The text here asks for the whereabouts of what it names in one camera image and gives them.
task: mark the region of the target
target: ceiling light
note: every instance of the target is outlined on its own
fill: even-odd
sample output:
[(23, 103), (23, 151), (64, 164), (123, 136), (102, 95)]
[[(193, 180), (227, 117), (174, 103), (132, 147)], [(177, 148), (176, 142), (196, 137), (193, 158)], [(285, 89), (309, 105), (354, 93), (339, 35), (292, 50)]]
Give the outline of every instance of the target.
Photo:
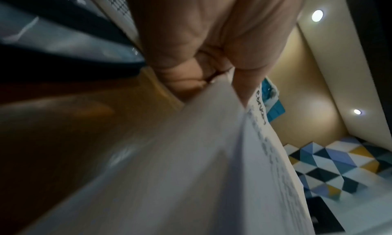
[(312, 20), (314, 22), (319, 22), (323, 18), (323, 16), (324, 16), (323, 11), (322, 10), (317, 10), (317, 11), (313, 12)]

